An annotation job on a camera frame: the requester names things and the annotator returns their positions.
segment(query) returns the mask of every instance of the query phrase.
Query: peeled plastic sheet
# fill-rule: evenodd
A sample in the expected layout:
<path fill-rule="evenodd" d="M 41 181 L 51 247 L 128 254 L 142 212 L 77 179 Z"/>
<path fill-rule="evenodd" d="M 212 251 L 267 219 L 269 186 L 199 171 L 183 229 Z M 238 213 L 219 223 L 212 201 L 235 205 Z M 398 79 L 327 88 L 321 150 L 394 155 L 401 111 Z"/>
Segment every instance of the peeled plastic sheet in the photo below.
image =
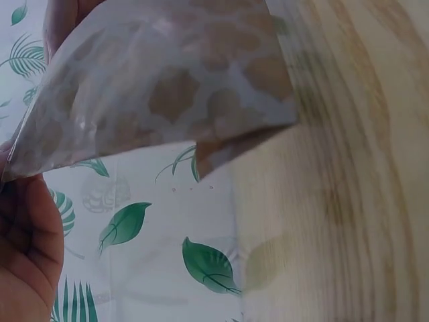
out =
<path fill-rule="evenodd" d="M 144 146 L 224 146 L 294 121 L 264 1 L 108 0 L 50 62 L 3 181 Z"/>

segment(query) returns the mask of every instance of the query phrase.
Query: brown spot pattern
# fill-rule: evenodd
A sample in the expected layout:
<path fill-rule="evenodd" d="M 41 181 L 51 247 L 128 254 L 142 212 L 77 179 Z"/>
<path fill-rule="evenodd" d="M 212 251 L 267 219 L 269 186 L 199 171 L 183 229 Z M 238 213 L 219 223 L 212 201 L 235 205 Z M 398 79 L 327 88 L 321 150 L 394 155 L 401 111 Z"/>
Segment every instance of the brown spot pattern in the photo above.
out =
<path fill-rule="evenodd" d="M 200 41 L 201 60 L 207 70 L 225 70 L 230 61 L 261 45 L 257 36 L 240 30 L 227 21 L 208 23 Z"/>
<path fill-rule="evenodd" d="M 251 0 L 190 0 L 190 4 L 215 15 L 230 15 L 253 6 Z"/>
<path fill-rule="evenodd" d="M 269 13 L 250 13 L 241 18 L 247 25 L 251 25 L 267 36 L 276 36 L 273 18 Z"/>
<path fill-rule="evenodd" d="M 278 56 L 253 59 L 244 75 L 252 86 L 266 92 L 279 101 L 292 94 L 292 84 L 283 58 Z"/>
<path fill-rule="evenodd" d="M 51 156 L 58 147 L 62 140 L 62 126 L 59 122 L 50 120 L 48 124 L 45 125 L 49 131 L 43 131 L 40 138 L 42 144 L 41 154 L 43 156 Z"/>
<path fill-rule="evenodd" d="M 200 83 L 188 70 L 169 66 L 161 72 L 149 100 L 149 109 L 153 114 L 165 117 L 171 123 L 194 104 L 194 96 Z"/>
<path fill-rule="evenodd" d="M 262 113 L 242 107 L 240 97 L 233 89 L 213 93 L 207 102 L 207 112 L 218 138 L 231 138 L 237 130 L 245 131 L 249 126 L 262 124 Z"/>

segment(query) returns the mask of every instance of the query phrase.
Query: wood grain surface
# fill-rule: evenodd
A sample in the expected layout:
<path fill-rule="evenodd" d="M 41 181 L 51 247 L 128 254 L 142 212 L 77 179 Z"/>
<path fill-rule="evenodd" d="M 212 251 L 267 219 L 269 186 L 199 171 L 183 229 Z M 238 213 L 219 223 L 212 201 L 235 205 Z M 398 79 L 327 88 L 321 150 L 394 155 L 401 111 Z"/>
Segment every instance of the wood grain surface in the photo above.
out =
<path fill-rule="evenodd" d="M 233 162 L 245 322 L 429 321 L 429 2 L 267 3 L 300 123 Z"/>

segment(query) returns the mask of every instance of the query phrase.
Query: leaf pattern background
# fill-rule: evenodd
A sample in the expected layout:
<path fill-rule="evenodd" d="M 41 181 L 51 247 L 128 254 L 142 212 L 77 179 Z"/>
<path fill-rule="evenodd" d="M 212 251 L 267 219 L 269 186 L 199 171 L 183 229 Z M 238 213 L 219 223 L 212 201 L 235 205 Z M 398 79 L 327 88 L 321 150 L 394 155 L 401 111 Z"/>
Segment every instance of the leaf pattern background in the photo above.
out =
<path fill-rule="evenodd" d="M 151 203 L 133 203 L 122 208 L 100 233 L 100 255 L 107 247 L 129 242 L 140 232 L 145 211 Z"/>
<path fill-rule="evenodd" d="M 21 6 L 16 8 L 11 17 L 11 25 L 16 25 L 17 23 L 21 22 L 22 19 L 24 19 L 27 15 L 28 7 L 27 7 L 27 1 Z"/>
<path fill-rule="evenodd" d="M 94 297 L 89 284 L 83 285 L 80 281 L 78 285 L 73 283 L 70 292 L 68 279 L 64 283 L 64 293 L 62 301 L 56 292 L 54 307 L 52 308 L 50 322 L 98 322 L 97 309 Z"/>
<path fill-rule="evenodd" d="M 22 35 L 13 44 L 9 58 L 0 63 L 0 67 L 9 63 L 15 74 L 24 78 L 43 74 L 46 69 L 44 49 L 39 40 L 28 41 L 30 35 Z"/>
<path fill-rule="evenodd" d="M 62 228 L 64 230 L 64 237 L 66 237 L 72 231 L 76 218 L 73 210 L 73 202 L 64 193 L 50 189 L 50 194 L 61 214 Z"/>
<path fill-rule="evenodd" d="M 70 166 L 71 168 L 76 168 L 78 166 L 84 166 L 87 168 L 91 168 L 93 169 L 97 174 L 101 175 L 101 176 L 106 176 L 107 178 L 109 178 L 109 172 L 106 169 L 105 164 L 103 163 L 103 161 L 99 158 L 97 159 L 92 159 L 92 160 L 86 160 L 86 161 L 81 161 L 81 162 L 77 162 L 76 164 L 73 164 L 72 166 Z"/>
<path fill-rule="evenodd" d="M 185 238 L 182 255 L 189 274 L 216 293 L 241 295 L 234 282 L 233 267 L 221 251 Z"/>
<path fill-rule="evenodd" d="M 181 151 L 176 159 L 174 159 L 173 163 L 170 163 L 169 165 L 165 166 L 161 171 L 158 172 L 158 174 L 155 177 L 155 183 L 156 180 L 159 178 L 160 174 L 163 173 L 165 170 L 169 169 L 171 167 L 172 169 L 172 175 L 176 174 L 176 169 L 179 163 L 187 160 L 191 160 L 190 163 L 190 169 L 192 176 L 194 177 L 194 180 L 196 182 L 200 182 L 200 175 L 198 174 L 197 168 L 196 168 L 196 146 L 190 146 L 186 148 L 185 150 Z"/>

